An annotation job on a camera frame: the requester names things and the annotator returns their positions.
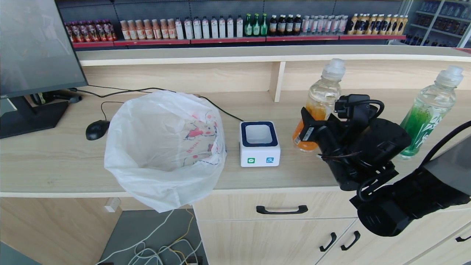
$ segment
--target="orange juice bottle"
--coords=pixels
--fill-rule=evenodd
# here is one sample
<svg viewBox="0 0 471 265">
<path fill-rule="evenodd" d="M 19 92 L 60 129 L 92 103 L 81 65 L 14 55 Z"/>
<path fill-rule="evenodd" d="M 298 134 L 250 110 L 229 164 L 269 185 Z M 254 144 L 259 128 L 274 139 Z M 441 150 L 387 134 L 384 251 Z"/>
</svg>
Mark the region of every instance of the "orange juice bottle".
<svg viewBox="0 0 471 265">
<path fill-rule="evenodd" d="M 339 82 L 345 74 L 344 61 L 332 59 L 322 71 L 321 79 L 315 82 L 308 93 L 306 109 L 315 120 L 326 120 L 333 112 L 335 101 L 341 94 Z M 315 142 L 302 141 L 299 137 L 304 123 L 299 121 L 294 130 L 292 140 L 294 144 L 303 151 L 313 151 L 317 148 Z"/>
</svg>

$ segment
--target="monitor stand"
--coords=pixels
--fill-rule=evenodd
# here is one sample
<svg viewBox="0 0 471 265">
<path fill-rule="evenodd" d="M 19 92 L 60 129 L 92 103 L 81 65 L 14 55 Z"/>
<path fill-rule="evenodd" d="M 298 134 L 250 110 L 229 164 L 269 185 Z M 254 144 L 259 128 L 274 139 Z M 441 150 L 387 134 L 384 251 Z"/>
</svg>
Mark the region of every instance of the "monitor stand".
<svg viewBox="0 0 471 265">
<path fill-rule="evenodd" d="M 9 100 L 17 110 L 0 117 L 0 139 L 52 129 L 69 106 L 67 101 L 32 107 L 25 97 Z"/>
</svg>

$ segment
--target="bottle cap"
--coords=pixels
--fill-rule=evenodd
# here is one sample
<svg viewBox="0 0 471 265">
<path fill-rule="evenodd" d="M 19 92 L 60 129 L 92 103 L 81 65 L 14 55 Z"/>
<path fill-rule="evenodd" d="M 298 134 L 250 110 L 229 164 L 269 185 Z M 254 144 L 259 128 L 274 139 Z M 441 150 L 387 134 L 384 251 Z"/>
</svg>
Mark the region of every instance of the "bottle cap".
<svg viewBox="0 0 471 265">
<path fill-rule="evenodd" d="M 330 60 L 329 64 L 324 66 L 324 70 L 322 71 L 322 77 L 340 81 L 345 74 L 345 61 L 342 59 L 332 59 Z"/>
<path fill-rule="evenodd" d="M 463 80 L 463 68 L 458 66 L 448 66 L 446 70 L 440 71 L 435 81 L 444 86 L 458 86 Z"/>
</svg>

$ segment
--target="computer monitor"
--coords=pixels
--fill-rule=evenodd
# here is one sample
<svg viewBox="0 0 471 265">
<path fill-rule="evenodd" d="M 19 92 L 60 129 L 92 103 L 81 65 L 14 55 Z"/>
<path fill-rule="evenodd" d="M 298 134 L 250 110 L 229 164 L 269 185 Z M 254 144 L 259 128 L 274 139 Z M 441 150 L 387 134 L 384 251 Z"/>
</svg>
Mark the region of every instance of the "computer monitor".
<svg viewBox="0 0 471 265">
<path fill-rule="evenodd" d="M 87 85 L 54 0 L 1 0 L 0 98 L 16 111 L 0 118 L 0 139 L 54 128 L 68 106 L 32 107 L 29 94 Z"/>
</svg>

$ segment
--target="black handle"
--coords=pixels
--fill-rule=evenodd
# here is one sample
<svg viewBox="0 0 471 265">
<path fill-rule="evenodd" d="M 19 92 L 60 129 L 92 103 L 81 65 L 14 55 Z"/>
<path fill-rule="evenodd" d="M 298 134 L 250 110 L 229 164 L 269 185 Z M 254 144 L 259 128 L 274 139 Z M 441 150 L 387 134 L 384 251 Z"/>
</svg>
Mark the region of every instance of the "black handle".
<svg viewBox="0 0 471 265">
<path fill-rule="evenodd" d="M 466 241 L 466 240 L 468 240 L 468 239 L 470 239 L 470 238 L 471 238 L 471 236 L 469 236 L 469 237 L 467 237 L 467 238 L 457 237 L 457 238 L 455 238 L 455 240 L 456 240 L 456 242 L 463 242 L 463 241 Z"/>
<path fill-rule="evenodd" d="M 321 252 L 326 252 L 329 249 L 329 247 L 337 240 L 337 235 L 335 234 L 335 232 L 330 233 L 330 236 L 332 237 L 332 239 L 330 240 L 330 243 L 327 245 L 327 247 L 325 248 L 324 246 L 319 247 Z"/>
<path fill-rule="evenodd" d="M 299 205 L 298 210 L 295 212 L 269 212 L 265 209 L 265 206 L 257 206 L 257 213 L 263 215 L 297 215 L 297 214 L 304 214 L 308 211 L 308 207 L 306 205 Z"/>
<path fill-rule="evenodd" d="M 360 239 L 360 232 L 355 231 L 355 232 L 353 232 L 353 234 L 355 235 L 355 239 L 353 240 L 353 242 L 348 247 L 346 247 L 345 245 L 341 245 L 340 249 L 342 249 L 342 251 L 349 250 L 358 241 L 358 239 Z"/>
</svg>

